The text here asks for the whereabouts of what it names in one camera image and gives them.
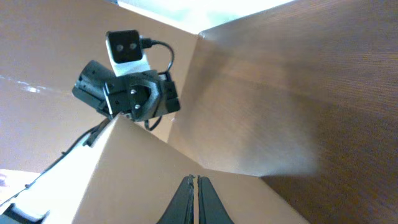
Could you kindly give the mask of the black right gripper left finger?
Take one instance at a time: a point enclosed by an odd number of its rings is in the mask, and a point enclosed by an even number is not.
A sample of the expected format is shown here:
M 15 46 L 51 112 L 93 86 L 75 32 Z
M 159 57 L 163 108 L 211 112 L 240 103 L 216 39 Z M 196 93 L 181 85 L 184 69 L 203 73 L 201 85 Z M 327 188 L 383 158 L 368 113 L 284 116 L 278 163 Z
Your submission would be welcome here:
M 194 223 L 193 175 L 184 177 L 157 224 Z

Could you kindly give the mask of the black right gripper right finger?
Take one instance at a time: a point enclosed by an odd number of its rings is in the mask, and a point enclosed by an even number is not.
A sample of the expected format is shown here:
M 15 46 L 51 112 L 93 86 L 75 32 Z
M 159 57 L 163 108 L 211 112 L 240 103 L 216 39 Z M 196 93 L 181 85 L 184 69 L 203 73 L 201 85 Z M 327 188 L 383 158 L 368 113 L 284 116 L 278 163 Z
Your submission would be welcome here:
M 210 179 L 198 176 L 199 224 L 233 224 Z

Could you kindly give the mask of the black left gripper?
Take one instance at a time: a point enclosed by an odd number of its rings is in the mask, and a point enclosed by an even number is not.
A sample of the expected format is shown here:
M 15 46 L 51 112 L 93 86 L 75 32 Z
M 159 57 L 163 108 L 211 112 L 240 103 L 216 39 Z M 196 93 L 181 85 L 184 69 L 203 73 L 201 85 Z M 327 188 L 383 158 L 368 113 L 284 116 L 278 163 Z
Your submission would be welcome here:
M 72 93 L 109 119 L 124 113 L 133 121 L 145 121 L 180 109 L 169 73 L 147 70 L 118 77 L 95 60 L 82 70 Z

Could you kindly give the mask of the cardboard box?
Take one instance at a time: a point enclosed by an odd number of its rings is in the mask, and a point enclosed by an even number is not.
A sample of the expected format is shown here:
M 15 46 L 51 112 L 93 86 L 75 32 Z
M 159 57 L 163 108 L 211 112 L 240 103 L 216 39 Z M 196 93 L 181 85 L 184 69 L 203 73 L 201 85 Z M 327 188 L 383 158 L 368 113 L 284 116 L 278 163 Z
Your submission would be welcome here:
M 177 83 L 197 78 L 188 64 L 194 35 L 103 1 L 1 2 L 1 167 L 39 172 L 101 121 L 71 90 L 92 59 L 108 64 L 105 33 L 139 29 L 170 41 L 183 59 Z M 305 223 L 262 179 L 236 172 L 228 154 L 237 119 L 185 101 L 149 133 L 126 118 L 112 130 L 81 197 L 59 202 L 47 223 L 155 223 L 183 177 L 210 178 L 235 223 Z

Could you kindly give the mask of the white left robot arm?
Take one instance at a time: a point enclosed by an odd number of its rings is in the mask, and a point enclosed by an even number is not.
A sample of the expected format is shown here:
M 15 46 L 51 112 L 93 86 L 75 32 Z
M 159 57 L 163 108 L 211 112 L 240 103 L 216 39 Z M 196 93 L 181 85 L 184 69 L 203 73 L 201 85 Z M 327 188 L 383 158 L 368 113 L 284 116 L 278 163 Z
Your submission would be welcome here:
M 81 197 L 103 152 L 118 115 L 142 122 L 153 131 L 166 114 L 180 109 L 170 70 L 151 70 L 148 65 L 104 67 L 90 61 L 80 73 L 73 95 L 105 119 L 85 131 L 62 155 L 34 180 L 1 204 L 1 223 L 43 223 L 59 202 Z

